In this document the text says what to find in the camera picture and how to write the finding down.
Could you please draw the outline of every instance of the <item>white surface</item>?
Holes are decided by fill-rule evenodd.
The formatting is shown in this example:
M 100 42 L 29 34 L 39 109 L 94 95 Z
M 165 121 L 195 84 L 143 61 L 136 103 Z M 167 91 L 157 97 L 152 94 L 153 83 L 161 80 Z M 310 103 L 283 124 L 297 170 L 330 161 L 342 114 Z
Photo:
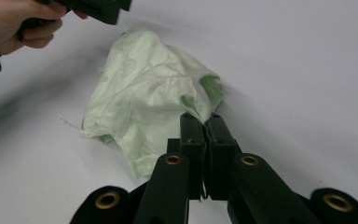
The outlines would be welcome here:
M 137 1 L 118 26 L 68 15 L 43 50 L 3 57 L 0 223 L 69 223 L 95 189 L 132 190 L 115 144 L 81 139 L 85 106 L 113 42 L 133 25 L 218 73 L 218 109 L 243 151 L 296 192 L 358 200 L 358 1 Z M 189 223 L 230 223 L 226 205 L 193 202 Z

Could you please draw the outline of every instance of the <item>light green cloth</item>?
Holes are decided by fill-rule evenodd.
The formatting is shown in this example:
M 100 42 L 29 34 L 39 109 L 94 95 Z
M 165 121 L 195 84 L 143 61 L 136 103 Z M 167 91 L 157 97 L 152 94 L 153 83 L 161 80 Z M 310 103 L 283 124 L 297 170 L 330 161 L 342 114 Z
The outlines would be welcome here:
M 219 76 L 191 55 L 135 27 L 113 45 L 83 118 L 81 136 L 111 140 L 135 176 L 150 175 L 180 116 L 205 122 L 223 100 Z

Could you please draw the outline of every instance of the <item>green fabric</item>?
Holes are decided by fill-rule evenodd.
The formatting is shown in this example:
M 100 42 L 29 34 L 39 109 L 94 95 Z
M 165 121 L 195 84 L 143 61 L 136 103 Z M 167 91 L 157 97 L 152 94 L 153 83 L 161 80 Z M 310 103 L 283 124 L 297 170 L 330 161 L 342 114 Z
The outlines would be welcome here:
M 81 135 L 115 140 L 135 176 L 150 175 L 180 116 L 205 122 L 223 100 L 219 76 L 191 55 L 135 27 L 113 45 L 85 111 Z

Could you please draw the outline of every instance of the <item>brass grommet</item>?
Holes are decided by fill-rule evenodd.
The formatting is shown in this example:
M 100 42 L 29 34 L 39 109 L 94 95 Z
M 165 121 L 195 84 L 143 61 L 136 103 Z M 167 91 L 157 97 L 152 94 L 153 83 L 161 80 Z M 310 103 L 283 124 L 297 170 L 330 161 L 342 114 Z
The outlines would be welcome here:
M 99 209 L 109 209 L 114 207 L 120 201 L 120 195 L 116 191 L 108 191 L 98 196 L 95 206 Z
M 241 158 L 241 161 L 245 165 L 256 166 L 259 163 L 259 160 L 253 156 L 244 156 Z
M 182 162 L 182 158 L 173 155 L 173 156 L 166 157 L 165 162 L 167 162 L 167 164 L 169 165 L 177 165 Z
M 348 200 L 336 194 L 325 194 L 324 202 L 340 212 L 350 212 L 353 210 L 353 206 Z

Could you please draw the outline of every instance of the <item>human hand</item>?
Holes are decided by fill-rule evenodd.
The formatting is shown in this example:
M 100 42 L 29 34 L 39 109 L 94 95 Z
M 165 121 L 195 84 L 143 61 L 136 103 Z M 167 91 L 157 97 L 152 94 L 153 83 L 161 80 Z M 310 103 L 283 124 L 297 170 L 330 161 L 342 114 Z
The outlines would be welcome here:
M 66 14 L 66 7 L 51 1 L 43 5 L 35 0 L 0 0 L 0 55 L 9 54 L 27 46 L 41 49 L 53 38 L 53 33 L 62 26 L 61 17 Z M 84 13 L 75 11 L 75 14 L 85 19 Z M 23 39 L 17 36 L 21 24 L 28 18 L 48 20 L 41 26 L 25 29 Z

